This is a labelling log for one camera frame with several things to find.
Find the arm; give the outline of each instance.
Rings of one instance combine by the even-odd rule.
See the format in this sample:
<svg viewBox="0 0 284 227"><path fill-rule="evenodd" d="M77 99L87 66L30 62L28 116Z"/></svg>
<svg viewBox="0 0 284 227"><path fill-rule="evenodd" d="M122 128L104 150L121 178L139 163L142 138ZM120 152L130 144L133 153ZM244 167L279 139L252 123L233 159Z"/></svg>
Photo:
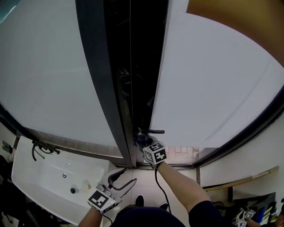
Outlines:
<svg viewBox="0 0 284 227"><path fill-rule="evenodd" d="M206 200L210 201L210 198L199 184L179 173L166 162L160 164L158 171L188 213L196 204Z"/></svg>
<svg viewBox="0 0 284 227"><path fill-rule="evenodd" d="M78 227L99 227L103 216L94 208L91 208Z"/></svg>

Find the fiducial marker cube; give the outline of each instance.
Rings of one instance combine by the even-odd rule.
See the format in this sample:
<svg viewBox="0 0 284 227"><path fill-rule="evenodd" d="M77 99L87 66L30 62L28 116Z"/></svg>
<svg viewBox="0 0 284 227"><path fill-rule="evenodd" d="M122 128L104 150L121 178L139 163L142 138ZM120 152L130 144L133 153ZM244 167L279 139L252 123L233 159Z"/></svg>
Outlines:
<svg viewBox="0 0 284 227"><path fill-rule="evenodd" d="M152 144L143 148L145 160L152 164L158 164L167 158L166 147L163 142Z"/></svg>

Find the white wall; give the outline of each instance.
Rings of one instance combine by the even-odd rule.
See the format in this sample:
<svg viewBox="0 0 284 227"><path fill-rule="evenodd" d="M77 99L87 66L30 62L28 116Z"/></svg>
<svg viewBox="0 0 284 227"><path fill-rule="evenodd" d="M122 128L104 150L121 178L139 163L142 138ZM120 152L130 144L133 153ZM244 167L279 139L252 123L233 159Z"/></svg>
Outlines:
<svg viewBox="0 0 284 227"><path fill-rule="evenodd" d="M75 0L22 0L0 25L0 102L24 127L116 146L85 59Z"/></svg>
<svg viewBox="0 0 284 227"><path fill-rule="evenodd" d="M284 84L261 46L172 0L152 118L166 146L220 147L251 123Z"/></svg>
<svg viewBox="0 0 284 227"><path fill-rule="evenodd" d="M279 165L277 173L234 187L234 197L276 192L278 208L284 197L284 115L261 135L228 156L200 169L201 185L239 180Z"/></svg>

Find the tile floor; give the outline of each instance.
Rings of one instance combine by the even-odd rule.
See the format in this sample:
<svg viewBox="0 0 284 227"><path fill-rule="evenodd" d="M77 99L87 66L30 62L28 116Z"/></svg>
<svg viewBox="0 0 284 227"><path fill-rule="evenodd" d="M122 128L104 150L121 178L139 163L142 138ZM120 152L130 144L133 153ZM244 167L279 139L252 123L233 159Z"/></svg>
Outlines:
<svg viewBox="0 0 284 227"><path fill-rule="evenodd" d="M192 170L179 170L182 174L196 180L196 171ZM134 204L135 199L138 195L144 196L144 205L151 207L158 207L161 203L165 202L165 196L161 189L158 187L154 171L153 170L140 170L140 169L129 169L123 175L118 178L115 182L116 187L122 187L125 183L131 179L137 178L135 186L122 198L122 203L117 207L107 212L105 215L111 218L113 221L116 214L129 204ZM171 210L174 216L176 216L185 226L189 227L188 214L186 209L181 205L176 196L173 194L172 190L169 188L168 184L163 180L161 175L157 175L158 182L161 187L165 190ZM103 218L103 227L109 227L110 221Z"/></svg>

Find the black sleeve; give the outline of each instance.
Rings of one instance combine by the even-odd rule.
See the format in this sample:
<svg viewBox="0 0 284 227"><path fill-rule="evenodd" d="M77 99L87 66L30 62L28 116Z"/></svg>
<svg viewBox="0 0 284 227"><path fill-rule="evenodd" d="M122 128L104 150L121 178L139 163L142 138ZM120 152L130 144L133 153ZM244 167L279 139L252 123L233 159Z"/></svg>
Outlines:
<svg viewBox="0 0 284 227"><path fill-rule="evenodd" d="M197 204L189 212L190 227L233 227L226 221L210 201Z"/></svg>

